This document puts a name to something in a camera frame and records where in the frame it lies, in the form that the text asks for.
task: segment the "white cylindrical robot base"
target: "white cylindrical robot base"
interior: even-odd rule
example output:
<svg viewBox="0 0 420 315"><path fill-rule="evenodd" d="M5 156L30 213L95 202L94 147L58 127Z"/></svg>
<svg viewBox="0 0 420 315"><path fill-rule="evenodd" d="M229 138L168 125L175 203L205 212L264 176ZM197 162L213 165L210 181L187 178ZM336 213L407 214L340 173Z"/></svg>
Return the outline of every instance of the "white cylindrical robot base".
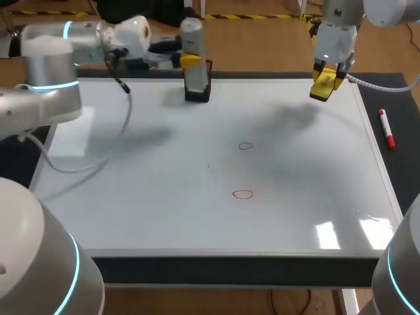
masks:
<svg viewBox="0 0 420 315"><path fill-rule="evenodd" d="M381 315L420 314L420 196L413 202L373 273Z"/></svg>
<svg viewBox="0 0 420 315"><path fill-rule="evenodd" d="M73 236L15 182L0 178L0 200L0 314L101 314L102 277Z"/></svg>

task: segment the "yellow object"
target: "yellow object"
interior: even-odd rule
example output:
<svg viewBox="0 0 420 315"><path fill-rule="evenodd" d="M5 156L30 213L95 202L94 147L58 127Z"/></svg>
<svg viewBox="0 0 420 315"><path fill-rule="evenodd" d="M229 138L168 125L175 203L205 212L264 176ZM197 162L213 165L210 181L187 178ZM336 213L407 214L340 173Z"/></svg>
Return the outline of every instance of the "yellow object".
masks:
<svg viewBox="0 0 420 315"><path fill-rule="evenodd" d="M338 88L340 87L340 85L343 81L344 81L344 79L339 79L338 77L336 77L335 82L334 82L334 89L338 90Z"/></svg>
<svg viewBox="0 0 420 315"><path fill-rule="evenodd" d="M231 18L231 19L240 19L240 17L239 16L236 16L235 14L221 14L221 16L225 16L225 17L227 17L227 18Z"/></svg>
<svg viewBox="0 0 420 315"><path fill-rule="evenodd" d="M253 18L254 20L263 20L266 17L263 15L254 15L254 14L245 14L246 16L249 16L250 18Z"/></svg>
<svg viewBox="0 0 420 315"><path fill-rule="evenodd" d="M325 68L310 89L309 96L316 100L326 102L334 91L334 82L335 71Z"/></svg>
<svg viewBox="0 0 420 315"><path fill-rule="evenodd" d="M314 82L316 81L316 79L320 76L320 72L318 70L313 70L312 71L312 78L314 79Z"/></svg>
<svg viewBox="0 0 420 315"><path fill-rule="evenodd" d="M81 18L83 15L87 15L87 13L86 12L78 12L76 14L76 18Z"/></svg>
<svg viewBox="0 0 420 315"><path fill-rule="evenodd" d="M278 18L292 18L291 15L287 14L273 14L273 16L277 16Z"/></svg>
<svg viewBox="0 0 420 315"><path fill-rule="evenodd" d="M189 67L197 66L201 61L201 57L195 54L182 53L180 57L180 63L182 69L188 69Z"/></svg>

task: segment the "yellow black caution tape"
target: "yellow black caution tape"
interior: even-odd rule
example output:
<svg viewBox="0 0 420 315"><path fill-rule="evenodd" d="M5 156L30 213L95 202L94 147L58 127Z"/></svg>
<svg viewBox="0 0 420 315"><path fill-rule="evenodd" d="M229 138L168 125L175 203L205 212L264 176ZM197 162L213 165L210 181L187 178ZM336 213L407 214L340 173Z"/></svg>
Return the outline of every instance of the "yellow black caution tape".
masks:
<svg viewBox="0 0 420 315"><path fill-rule="evenodd" d="M28 10L11 10L13 15L24 15L24 16L46 16L46 15L74 15L76 18L87 15L96 15L94 12L84 11L28 11Z"/></svg>
<svg viewBox="0 0 420 315"><path fill-rule="evenodd" d="M271 18L298 18L299 20L306 20L310 18L319 18L321 17L320 14L312 14L312 15L294 15L294 14L269 14L269 15L261 15L261 14L206 14L206 20L266 20Z"/></svg>
<svg viewBox="0 0 420 315"><path fill-rule="evenodd" d="M29 10L11 10L14 15L29 15L29 16L46 16L46 15L76 15L76 17L81 17L85 15L96 15L94 12L89 11L29 11ZM266 20L266 19L277 19L277 18L298 18L299 20L310 20L311 18L319 18L320 14L305 14L303 16L294 15L294 14L270 14L270 15L261 15L261 14L206 14L206 20Z"/></svg>

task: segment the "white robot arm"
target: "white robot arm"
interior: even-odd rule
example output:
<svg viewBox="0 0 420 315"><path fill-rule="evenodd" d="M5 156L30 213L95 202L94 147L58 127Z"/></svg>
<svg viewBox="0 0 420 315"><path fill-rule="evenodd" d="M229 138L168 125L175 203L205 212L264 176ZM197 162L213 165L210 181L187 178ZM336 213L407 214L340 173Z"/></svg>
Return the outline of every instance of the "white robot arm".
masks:
<svg viewBox="0 0 420 315"><path fill-rule="evenodd" d="M313 69L315 84L310 96L326 101L333 90L339 88L345 77L352 79L347 73L354 63L353 48L362 18L366 16L376 26L393 26L418 21L420 1L325 0L322 5L322 16L324 21L316 26ZM337 70L329 76L325 73L327 77L320 77L327 62L336 65ZM381 90L393 92L392 89Z"/></svg>
<svg viewBox="0 0 420 315"><path fill-rule="evenodd" d="M79 117L82 105L76 65L105 61L115 76L120 59L172 62L174 68L183 69L186 99L209 99L203 27L194 18L182 22L179 36L155 43L143 16L114 28L102 22L29 25L22 32L22 56L27 85L0 88L0 139ZM120 84L128 93L128 87Z"/></svg>

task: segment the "white table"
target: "white table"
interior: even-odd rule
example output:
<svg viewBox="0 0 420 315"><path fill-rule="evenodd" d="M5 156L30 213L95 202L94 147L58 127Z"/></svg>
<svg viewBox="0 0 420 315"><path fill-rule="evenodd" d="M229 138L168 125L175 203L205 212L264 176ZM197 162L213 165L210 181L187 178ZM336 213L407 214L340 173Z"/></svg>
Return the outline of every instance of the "white table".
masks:
<svg viewBox="0 0 420 315"><path fill-rule="evenodd" d="M402 215L356 85L321 103L310 80L216 79L209 103L186 104L181 80L126 82L133 118L105 169L63 175L41 160L32 183L93 257L368 259L386 247ZM111 79L81 79L81 95L85 115L51 133L66 168L106 154L127 108Z"/></svg>

